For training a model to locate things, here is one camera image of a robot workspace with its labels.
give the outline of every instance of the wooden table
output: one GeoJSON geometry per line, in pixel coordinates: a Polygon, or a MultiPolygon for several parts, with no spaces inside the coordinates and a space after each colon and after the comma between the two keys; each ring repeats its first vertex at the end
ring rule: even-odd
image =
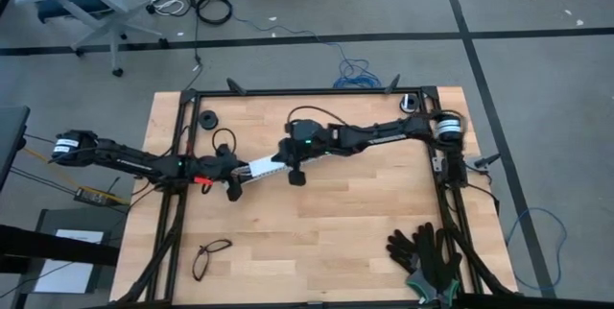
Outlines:
{"type": "MultiPolygon", "coordinates": [[[[457,110],[469,120],[465,154],[478,155],[462,89],[440,87],[438,92],[442,108],[457,110]]],[[[323,107],[350,124],[368,126],[404,117],[398,107],[401,96],[206,98],[201,110],[218,114],[218,128],[236,133],[236,153],[250,161],[276,153],[293,107],[323,107]]],[[[145,151],[161,154],[170,146],[178,99],[178,92],[155,95],[145,151]]],[[[312,110],[298,111],[293,117],[313,118],[323,125],[333,122],[312,110]]],[[[211,135],[198,130],[196,156],[213,154],[211,135]]],[[[219,137],[217,143],[224,139],[231,143],[227,133],[219,137]]],[[[418,225],[440,224],[429,162],[425,145],[408,140],[371,147],[351,158],[330,156],[308,164],[303,168],[307,176],[303,187],[289,185],[285,174],[248,183],[237,202],[228,201],[220,184],[207,195],[193,185],[173,303],[417,299],[404,284],[406,272],[389,259],[385,245],[395,228],[409,235],[418,225]],[[214,254],[207,275],[202,282],[195,281],[191,269],[199,246],[219,238],[232,240],[234,246],[214,254]]],[[[469,174],[469,182],[488,188],[485,178],[475,173],[469,174]]],[[[476,252],[504,285],[515,290],[492,199],[472,188],[462,189],[462,195],[476,252]]],[[[161,197],[152,193],[130,212],[111,299],[129,289],[152,254],[161,197]]],[[[161,267],[160,284],[166,268],[166,264],[161,267]]],[[[465,284],[470,284],[466,274],[465,284]]],[[[158,286],[160,297],[163,287],[158,286]]]]}

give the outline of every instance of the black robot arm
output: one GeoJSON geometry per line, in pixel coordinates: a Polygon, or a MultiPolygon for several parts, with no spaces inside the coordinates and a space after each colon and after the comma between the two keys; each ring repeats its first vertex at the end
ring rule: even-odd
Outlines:
{"type": "Polygon", "coordinates": [[[443,152],[441,173],[448,185],[463,187],[467,183],[462,156],[463,118],[454,111],[414,114],[369,127],[343,123],[329,124],[325,128],[313,120],[293,120],[286,124],[285,130],[290,137],[279,142],[279,152],[272,161],[292,167],[288,175],[292,185],[304,185],[306,182],[305,174],[300,171],[301,162],[323,155],[355,155],[370,146],[405,139],[423,141],[443,152]]]}
{"type": "Polygon", "coordinates": [[[52,162],[63,166],[83,167],[91,164],[146,178],[160,189],[178,189],[191,183],[211,185],[228,183],[231,201],[241,197],[242,189],[232,171],[246,163],[222,144],[215,155],[199,158],[189,155],[155,155],[139,151],[110,139],[98,138],[92,131],[68,131],[58,135],[52,162]]]}

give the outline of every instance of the blue cable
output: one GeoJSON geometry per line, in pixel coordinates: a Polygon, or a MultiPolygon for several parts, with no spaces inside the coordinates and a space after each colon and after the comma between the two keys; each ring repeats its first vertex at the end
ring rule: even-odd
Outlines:
{"type": "Polygon", "coordinates": [[[237,21],[247,23],[249,26],[253,27],[254,29],[260,32],[268,32],[268,31],[275,30],[275,29],[281,29],[292,35],[307,34],[309,36],[314,37],[318,42],[322,44],[337,47],[339,49],[340,54],[342,55],[342,61],[341,63],[339,63],[340,77],[333,84],[334,88],[342,88],[350,84],[357,85],[362,88],[367,88],[367,87],[373,88],[373,87],[382,86],[382,83],[377,78],[377,76],[371,73],[370,71],[368,71],[368,67],[369,67],[368,60],[349,59],[348,57],[345,56],[345,52],[343,51],[343,48],[339,43],[322,41],[318,37],[318,35],[316,35],[315,33],[311,31],[293,31],[282,25],[274,25],[268,28],[261,28],[247,19],[242,19],[242,18],[237,17],[234,13],[232,14],[232,17],[237,21]]]}
{"type": "Polygon", "coordinates": [[[527,284],[520,277],[518,277],[518,275],[516,275],[516,273],[514,273],[514,276],[516,277],[516,280],[518,280],[519,283],[525,285],[526,287],[528,287],[530,289],[533,289],[533,290],[536,290],[536,291],[552,290],[556,286],[558,286],[558,283],[560,283],[560,280],[561,280],[561,278],[563,276],[563,271],[561,270],[561,266],[560,266],[560,251],[563,248],[563,244],[567,240],[567,228],[565,228],[565,224],[563,224],[563,222],[561,222],[560,219],[558,219],[558,217],[553,212],[549,211],[548,209],[539,208],[539,207],[528,208],[526,211],[522,212],[522,214],[520,216],[518,216],[518,219],[516,219],[516,221],[514,222],[514,225],[511,227],[511,230],[509,231],[509,235],[506,238],[506,246],[509,245],[509,241],[511,240],[511,237],[514,234],[514,231],[516,230],[516,227],[518,226],[518,223],[520,223],[520,221],[527,214],[529,214],[529,212],[531,212],[532,210],[539,211],[539,212],[544,212],[544,213],[550,215],[551,217],[553,217],[556,220],[556,222],[560,225],[561,230],[563,232],[563,238],[561,239],[561,241],[558,243],[558,246],[556,247],[556,267],[558,269],[558,276],[556,277],[555,282],[553,282],[553,286],[548,286],[548,287],[532,286],[530,284],[527,284]]]}

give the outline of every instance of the chair wheel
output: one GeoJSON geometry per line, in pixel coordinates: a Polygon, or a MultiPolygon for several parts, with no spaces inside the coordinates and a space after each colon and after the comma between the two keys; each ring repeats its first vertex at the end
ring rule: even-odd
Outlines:
{"type": "Polygon", "coordinates": [[[162,49],[170,49],[171,48],[171,45],[169,44],[169,41],[166,38],[160,38],[157,41],[157,43],[160,44],[160,47],[162,49]]]}

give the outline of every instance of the glove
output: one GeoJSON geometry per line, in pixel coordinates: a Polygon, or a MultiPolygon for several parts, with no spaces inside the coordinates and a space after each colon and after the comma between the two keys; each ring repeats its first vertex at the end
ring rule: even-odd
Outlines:
{"type": "Polygon", "coordinates": [[[438,299],[442,307],[450,307],[459,282],[455,279],[462,256],[454,253],[450,261],[443,260],[443,229],[436,234],[431,223],[418,227],[413,243],[399,230],[389,237],[390,258],[410,273],[406,284],[425,302],[438,299]]]}

